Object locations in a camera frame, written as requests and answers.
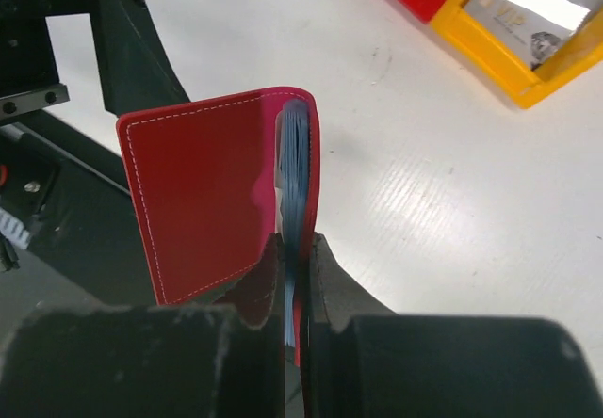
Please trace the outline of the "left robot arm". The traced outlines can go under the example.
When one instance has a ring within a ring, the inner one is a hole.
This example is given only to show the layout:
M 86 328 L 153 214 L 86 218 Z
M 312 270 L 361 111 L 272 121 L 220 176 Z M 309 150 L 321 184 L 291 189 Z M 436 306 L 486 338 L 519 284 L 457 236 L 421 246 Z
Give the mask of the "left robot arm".
M 101 105 L 113 115 L 188 99 L 147 0 L 1 0 L 1 122 Z

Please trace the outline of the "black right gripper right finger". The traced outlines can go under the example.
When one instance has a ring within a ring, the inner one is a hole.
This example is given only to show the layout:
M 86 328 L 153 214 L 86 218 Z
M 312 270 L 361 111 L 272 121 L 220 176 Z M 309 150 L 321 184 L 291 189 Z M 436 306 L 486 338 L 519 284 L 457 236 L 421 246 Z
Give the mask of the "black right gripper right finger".
M 398 314 L 310 251 L 301 350 L 309 417 L 598 417 L 572 335 L 540 317 Z

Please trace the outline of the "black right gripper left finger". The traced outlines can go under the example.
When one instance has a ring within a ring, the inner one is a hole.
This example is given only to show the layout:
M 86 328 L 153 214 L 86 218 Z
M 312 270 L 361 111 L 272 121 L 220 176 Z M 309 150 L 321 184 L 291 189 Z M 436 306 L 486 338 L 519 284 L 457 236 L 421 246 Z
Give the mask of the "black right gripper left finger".
M 1 349 L 5 417 L 281 417 L 284 246 L 212 304 L 54 309 Z

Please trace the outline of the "red leather card holder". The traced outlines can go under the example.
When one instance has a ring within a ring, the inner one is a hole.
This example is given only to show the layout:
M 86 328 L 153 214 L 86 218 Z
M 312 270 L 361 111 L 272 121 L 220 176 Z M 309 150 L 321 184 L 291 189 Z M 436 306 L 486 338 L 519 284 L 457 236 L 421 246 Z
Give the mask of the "red leather card holder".
M 261 88 L 131 112 L 117 122 L 155 300 L 189 301 L 285 243 L 285 343 L 302 342 L 302 272 L 318 213 L 314 96 Z

